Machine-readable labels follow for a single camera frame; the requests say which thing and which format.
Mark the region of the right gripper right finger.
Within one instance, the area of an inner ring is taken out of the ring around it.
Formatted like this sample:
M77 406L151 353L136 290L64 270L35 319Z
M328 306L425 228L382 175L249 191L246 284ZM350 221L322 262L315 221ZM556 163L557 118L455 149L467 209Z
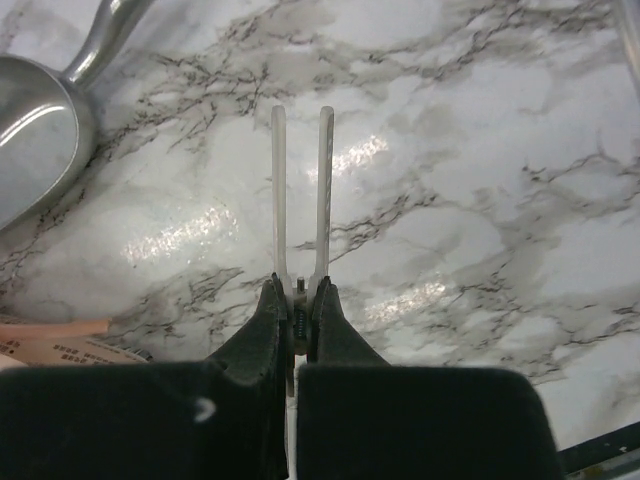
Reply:
M542 402L521 374L387 363L324 279L299 372L301 479L560 479Z

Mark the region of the white bag sealing clip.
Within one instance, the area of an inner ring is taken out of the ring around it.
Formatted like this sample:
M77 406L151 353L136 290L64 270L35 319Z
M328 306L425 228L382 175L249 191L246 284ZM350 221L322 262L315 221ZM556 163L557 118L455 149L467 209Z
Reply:
M315 268L308 278L293 280L287 268L286 112L282 105L271 110L274 273L283 287L287 307L287 395L295 395L295 358L312 356L311 317L321 281L328 276L331 230L335 112L324 106L319 116Z

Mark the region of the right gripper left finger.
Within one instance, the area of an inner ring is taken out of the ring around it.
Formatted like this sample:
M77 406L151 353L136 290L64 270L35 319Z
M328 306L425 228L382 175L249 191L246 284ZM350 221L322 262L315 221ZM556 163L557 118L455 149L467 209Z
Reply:
M287 308L199 361L27 367L1 375L5 479L284 479Z

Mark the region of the orange cat litter bag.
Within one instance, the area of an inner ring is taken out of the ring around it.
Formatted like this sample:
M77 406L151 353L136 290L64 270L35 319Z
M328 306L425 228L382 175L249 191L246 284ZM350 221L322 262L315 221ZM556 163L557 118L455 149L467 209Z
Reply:
M110 318L44 324L1 315L1 369L148 362L98 339L110 326Z

